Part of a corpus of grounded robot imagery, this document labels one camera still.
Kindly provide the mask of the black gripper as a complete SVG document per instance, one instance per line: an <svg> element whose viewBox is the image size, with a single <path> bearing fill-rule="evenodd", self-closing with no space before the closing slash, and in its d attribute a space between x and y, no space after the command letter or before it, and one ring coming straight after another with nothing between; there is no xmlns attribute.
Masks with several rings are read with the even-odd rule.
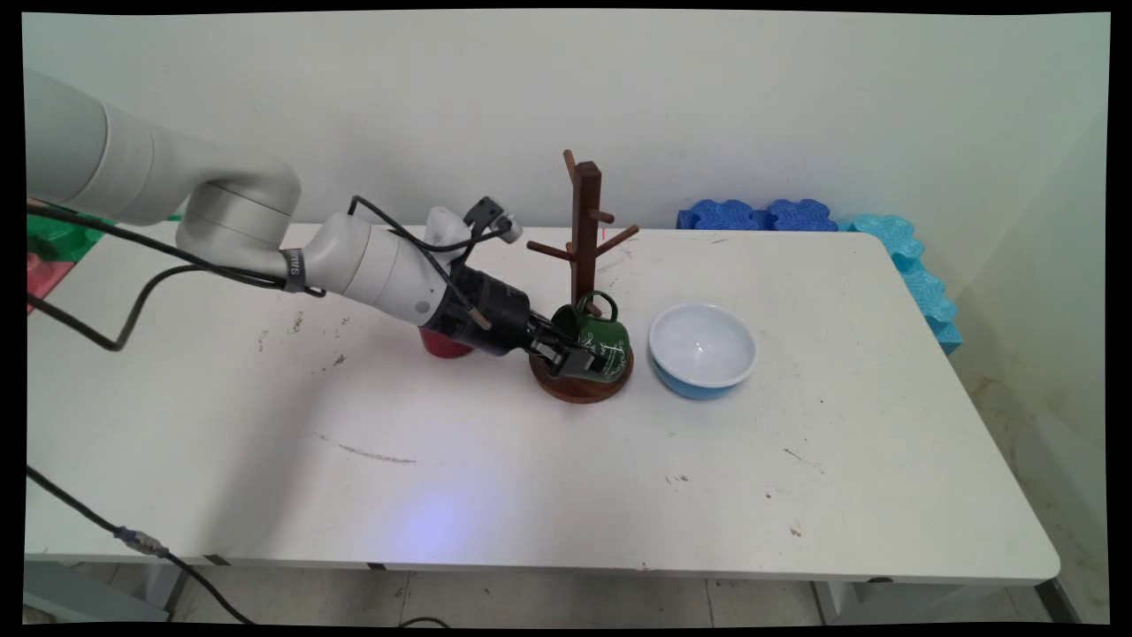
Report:
<svg viewBox="0 0 1132 637"><path fill-rule="evenodd" d="M604 356L577 343L581 327L575 308L558 308L547 318L531 310L526 293L466 265L458 265L451 281L490 326L484 329L460 298L447 293L441 310L445 337L497 358L515 350L529 352L550 378L599 378L603 373Z"/></svg>

